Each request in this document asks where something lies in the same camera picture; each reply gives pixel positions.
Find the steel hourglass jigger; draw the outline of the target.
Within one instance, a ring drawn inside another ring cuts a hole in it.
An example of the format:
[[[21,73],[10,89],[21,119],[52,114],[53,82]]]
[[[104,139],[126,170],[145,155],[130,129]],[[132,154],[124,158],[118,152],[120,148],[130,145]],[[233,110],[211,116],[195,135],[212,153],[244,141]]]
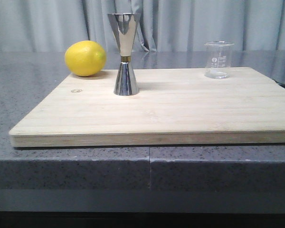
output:
[[[131,53],[140,14],[114,13],[108,14],[108,19],[121,56],[114,93],[120,96],[136,95],[139,88],[131,65]]]

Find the clear glass beaker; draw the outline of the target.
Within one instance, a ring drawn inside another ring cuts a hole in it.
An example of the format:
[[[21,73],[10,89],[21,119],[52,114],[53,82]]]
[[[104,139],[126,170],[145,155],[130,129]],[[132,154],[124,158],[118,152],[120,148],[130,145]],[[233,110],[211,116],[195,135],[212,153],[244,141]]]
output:
[[[229,77],[233,42],[209,41],[204,44],[207,52],[205,76],[212,79],[225,79]]]

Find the wooden cutting board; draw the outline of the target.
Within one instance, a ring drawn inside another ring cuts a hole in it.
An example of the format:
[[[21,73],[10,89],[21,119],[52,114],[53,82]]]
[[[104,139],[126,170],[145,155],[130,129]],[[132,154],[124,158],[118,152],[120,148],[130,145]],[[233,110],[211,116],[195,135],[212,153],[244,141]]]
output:
[[[285,89],[249,67],[137,69],[139,93],[113,93],[116,70],[67,76],[9,132],[14,147],[285,143]]]

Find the yellow lemon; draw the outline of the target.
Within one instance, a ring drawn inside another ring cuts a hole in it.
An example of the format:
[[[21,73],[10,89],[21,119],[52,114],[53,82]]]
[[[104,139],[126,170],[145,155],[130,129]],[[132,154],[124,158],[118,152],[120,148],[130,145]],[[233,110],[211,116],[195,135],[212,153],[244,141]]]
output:
[[[100,44],[84,40],[71,45],[65,52],[65,64],[77,76],[91,76],[106,63],[106,51]]]

